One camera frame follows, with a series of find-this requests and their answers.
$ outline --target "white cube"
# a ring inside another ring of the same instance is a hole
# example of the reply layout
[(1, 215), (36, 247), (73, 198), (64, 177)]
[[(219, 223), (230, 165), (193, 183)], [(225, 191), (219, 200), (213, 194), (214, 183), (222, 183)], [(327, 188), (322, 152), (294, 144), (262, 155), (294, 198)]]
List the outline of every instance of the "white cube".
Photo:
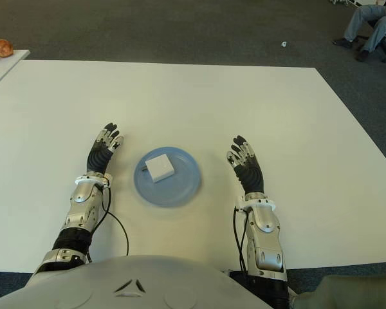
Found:
[(153, 182), (158, 182), (174, 174), (174, 168), (167, 158), (167, 154), (147, 160), (145, 163)]

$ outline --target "person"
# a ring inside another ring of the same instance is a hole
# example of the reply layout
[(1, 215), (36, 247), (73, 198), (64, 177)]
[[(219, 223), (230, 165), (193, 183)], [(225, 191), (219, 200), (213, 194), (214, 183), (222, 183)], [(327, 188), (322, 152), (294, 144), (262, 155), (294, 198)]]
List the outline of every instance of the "person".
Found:
[(349, 26), (346, 28), (344, 37), (333, 41), (334, 45), (344, 48), (352, 48), (353, 40), (357, 36), (357, 32), (363, 22), (378, 19), (374, 27), (372, 35), (364, 44), (356, 60), (363, 62), (371, 52), (377, 47), (378, 43), (386, 35), (386, 5), (378, 5), (380, 0), (376, 0), (375, 5), (362, 5), (357, 8), (350, 20)]

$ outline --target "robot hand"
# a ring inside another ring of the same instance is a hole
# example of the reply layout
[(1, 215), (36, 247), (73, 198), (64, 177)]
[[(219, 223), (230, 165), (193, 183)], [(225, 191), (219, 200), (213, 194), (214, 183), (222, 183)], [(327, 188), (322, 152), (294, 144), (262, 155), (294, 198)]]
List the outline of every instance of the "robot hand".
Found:
[(98, 134), (87, 158), (87, 172), (105, 173), (111, 156), (124, 140), (116, 128), (111, 122)]
[(227, 152), (227, 160), (241, 182), (245, 194), (264, 193), (263, 174), (252, 147), (240, 135), (233, 141), (237, 145), (232, 145), (234, 152)]

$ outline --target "table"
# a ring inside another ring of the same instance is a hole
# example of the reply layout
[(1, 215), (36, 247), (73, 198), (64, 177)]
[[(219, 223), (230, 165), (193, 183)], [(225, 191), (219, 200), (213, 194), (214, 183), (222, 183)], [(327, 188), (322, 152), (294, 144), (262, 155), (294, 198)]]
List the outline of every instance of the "table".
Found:
[[(225, 156), (240, 134), (277, 204), (288, 268), (386, 261), (386, 159), (315, 69), (21, 61), (0, 83), (0, 270), (33, 272), (51, 249), (110, 121), (125, 134), (107, 171), (131, 254), (239, 268), (232, 211), (242, 190)], [(149, 205), (134, 188), (139, 159), (165, 145), (201, 169), (181, 207)], [(116, 222), (100, 227), (93, 260), (125, 254)]]
[(0, 57), (0, 80), (22, 59), (29, 56), (28, 50), (15, 50), (10, 57)]

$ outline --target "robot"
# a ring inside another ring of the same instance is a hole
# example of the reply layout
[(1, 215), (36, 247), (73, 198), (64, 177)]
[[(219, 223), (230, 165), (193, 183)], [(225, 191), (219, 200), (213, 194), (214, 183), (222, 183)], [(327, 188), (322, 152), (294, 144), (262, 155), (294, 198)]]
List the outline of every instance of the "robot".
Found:
[(166, 256), (122, 256), (89, 263), (93, 234), (109, 214), (112, 177), (106, 168), (124, 142), (116, 129), (110, 123), (96, 137), (87, 173), (75, 180), (71, 207), (52, 249), (24, 288), (0, 298), (0, 308), (289, 308), (275, 204), (264, 193), (255, 153), (241, 136), (234, 138), (226, 157), (245, 193), (235, 203), (234, 230), (236, 213), (242, 212), (247, 267), (244, 234), (239, 239), (236, 230), (240, 271), (220, 272)]

